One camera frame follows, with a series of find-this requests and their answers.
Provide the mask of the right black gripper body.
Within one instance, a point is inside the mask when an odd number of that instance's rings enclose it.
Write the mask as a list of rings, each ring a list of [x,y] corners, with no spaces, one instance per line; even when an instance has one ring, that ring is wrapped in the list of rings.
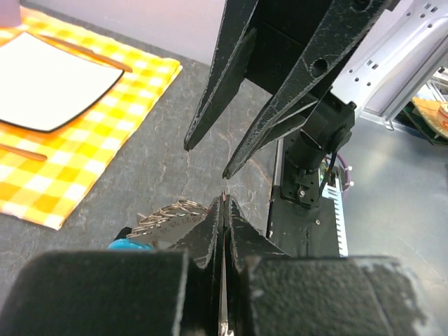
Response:
[[[272,96],[305,50],[333,1],[257,1],[250,28],[257,31],[246,77]],[[331,71],[304,98],[317,104],[334,80]]]

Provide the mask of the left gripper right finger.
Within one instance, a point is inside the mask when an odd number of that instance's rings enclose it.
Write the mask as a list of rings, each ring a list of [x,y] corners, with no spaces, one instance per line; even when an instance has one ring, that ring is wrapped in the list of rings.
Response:
[[[417,276],[388,256],[294,258],[223,208],[227,311],[236,335],[439,335]]]

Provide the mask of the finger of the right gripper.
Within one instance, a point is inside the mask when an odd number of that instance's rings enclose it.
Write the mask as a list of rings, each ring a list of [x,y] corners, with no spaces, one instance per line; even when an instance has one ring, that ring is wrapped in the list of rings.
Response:
[[[263,106],[223,171],[230,179],[258,150],[274,124],[362,39],[388,1],[333,1],[280,88]]]
[[[246,77],[257,31],[250,28],[257,1],[226,1],[206,88],[185,135],[191,151],[239,91]]]

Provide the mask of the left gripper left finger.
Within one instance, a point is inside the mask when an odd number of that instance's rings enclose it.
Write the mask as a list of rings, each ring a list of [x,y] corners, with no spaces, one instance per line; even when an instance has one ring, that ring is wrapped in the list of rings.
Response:
[[[54,250],[29,261],[2,335],[217,335],[223,199],[168,249]]]

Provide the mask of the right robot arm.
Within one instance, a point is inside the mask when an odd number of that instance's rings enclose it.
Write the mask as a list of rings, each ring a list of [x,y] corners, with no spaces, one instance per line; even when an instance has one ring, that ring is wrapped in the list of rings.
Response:
[[[388,79],[447,33],[446,1],[411,1],[364,53],[356,49],[388,8],[387,1],[227,1],[206,88],[185,135],[192,150],[244,80],[270,93],[229,159],[233,177],[257,151],[294,134],[283,167],[284,196],[319,205],[326,155],[351,137],[365,105]]]

